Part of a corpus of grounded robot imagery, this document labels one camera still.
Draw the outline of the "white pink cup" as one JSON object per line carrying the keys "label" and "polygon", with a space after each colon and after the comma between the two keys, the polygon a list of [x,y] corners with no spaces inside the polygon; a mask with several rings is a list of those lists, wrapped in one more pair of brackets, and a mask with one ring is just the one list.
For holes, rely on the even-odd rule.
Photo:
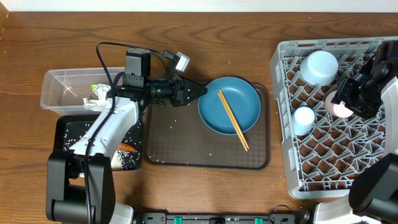
{"label": "white pink cup", "polygon": [[336,94],[336,90],[328,94],[328,96],[325,98],[325,109],[327,112],[332,114],[333,116],[339,117],[339,118],[348,118],[353,115],[353,112],[349,110],[348,108],[345,107],[345,102],[341,101],[340,104],[335,104],[332,103],[331,100]]}

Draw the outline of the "dark blue plate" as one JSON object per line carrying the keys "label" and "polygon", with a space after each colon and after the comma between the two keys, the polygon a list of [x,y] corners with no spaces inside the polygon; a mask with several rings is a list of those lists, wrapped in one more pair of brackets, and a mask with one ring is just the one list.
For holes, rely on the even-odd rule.
{"label": "dark blue plate", "polygon": [[242,132],[251,129],[259,119],[261,101],[257,91],[247,81],[236,77],[217,78],[206,85],[207,93],[198,100],[203,122],[214,132],[235,135],[236,131],[218,96],[222,91]]}

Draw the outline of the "light blue bowl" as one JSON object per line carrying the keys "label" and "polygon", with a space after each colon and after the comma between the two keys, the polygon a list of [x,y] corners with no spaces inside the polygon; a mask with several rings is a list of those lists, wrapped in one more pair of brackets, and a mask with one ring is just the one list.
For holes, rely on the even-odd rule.
{"label": "light blue bowl", "polygon": [[302,78],[311,85],[326,86],[333,82],[338,71],[336,57],[318,50],[305,57],[300,64]]}

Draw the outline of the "foil snack wrapper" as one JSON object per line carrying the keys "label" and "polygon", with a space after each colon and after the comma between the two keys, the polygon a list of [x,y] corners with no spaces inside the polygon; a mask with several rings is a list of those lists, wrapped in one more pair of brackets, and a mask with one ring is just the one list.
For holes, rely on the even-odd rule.
{"label": "foil snack wrapper", "polygon": [[97,99],[102,100],[106,98],[107,92],[110,91],[111,86],[107,84],[96,84],[96,85],[91,85],[91,90],[97,97]]}

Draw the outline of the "white tissue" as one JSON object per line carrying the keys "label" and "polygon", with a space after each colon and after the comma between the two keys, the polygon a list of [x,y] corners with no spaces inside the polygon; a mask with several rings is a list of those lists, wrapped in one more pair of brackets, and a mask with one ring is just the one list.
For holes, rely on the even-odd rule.
{"label": "white tissue", "polygon": [[98,100],[96,99],[88,99],[84,98],[83,99],[83,107],[86,110],[92,110],[96,112],[102,112],[106,106],[106,98],[100,98]]}

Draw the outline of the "light blue cup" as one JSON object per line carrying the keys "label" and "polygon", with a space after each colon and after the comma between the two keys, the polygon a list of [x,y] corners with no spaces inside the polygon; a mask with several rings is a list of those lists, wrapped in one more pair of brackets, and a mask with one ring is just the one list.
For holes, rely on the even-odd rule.
{"label": "light blue cup", "polygon": [[299,107],[292,115],[293,132],[295,135],[304,136],[312,130],[315,113],[309,107]]}

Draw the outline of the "orange carrot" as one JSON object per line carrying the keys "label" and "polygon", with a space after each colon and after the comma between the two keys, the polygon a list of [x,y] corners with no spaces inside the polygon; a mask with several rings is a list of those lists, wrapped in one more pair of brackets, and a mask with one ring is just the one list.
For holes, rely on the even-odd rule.
{"label": "orange carrot", "polygon": [[136,148],[134,146],[128,145],[126,143],[121,143],[118,147],[119,150],[128,151],[128,152],[136,152]]}

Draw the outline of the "white rice pile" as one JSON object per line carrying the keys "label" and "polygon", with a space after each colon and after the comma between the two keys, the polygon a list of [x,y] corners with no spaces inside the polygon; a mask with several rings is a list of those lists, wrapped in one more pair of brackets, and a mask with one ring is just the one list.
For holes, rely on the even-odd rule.
{"label": "white rice pile", "polygon": [[[68,150],[73,143],[80,140],[89,130],[93,121],[70,122],[66,124],[63,134],[62,149]],[[111,161],[113,171],[135,170],[142,161],[142,123],[139,121],[132,126],[123,137],[121,143],[134,146],[136,152],[128,152],[117,149]]]}

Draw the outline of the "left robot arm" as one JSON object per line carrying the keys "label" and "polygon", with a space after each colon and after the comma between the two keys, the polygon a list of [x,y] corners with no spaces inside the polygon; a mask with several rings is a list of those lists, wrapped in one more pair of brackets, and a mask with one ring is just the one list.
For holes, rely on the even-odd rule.
{"label": "left robot arm", "polygon": [[62,223],[132,223],[134,210],[116,201],[111,161],[123,137],[148,105],[188,105],[207,93],[181,74],[190,58],[129,46],[124,71],[109,77],[103,111],[69,149],[47,161],[46,216]]}

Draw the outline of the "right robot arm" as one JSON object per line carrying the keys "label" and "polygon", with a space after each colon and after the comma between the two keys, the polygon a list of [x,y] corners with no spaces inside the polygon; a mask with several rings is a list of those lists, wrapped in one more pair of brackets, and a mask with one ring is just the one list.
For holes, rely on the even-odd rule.
{"label": "right robot arm", "polygon": [[332,101],[363,119],[384,109],[382,157],[360,173],[348,195],[319,203],[314,223],[397,223],[397,41],[381,43],[360,69],[344,79]]}

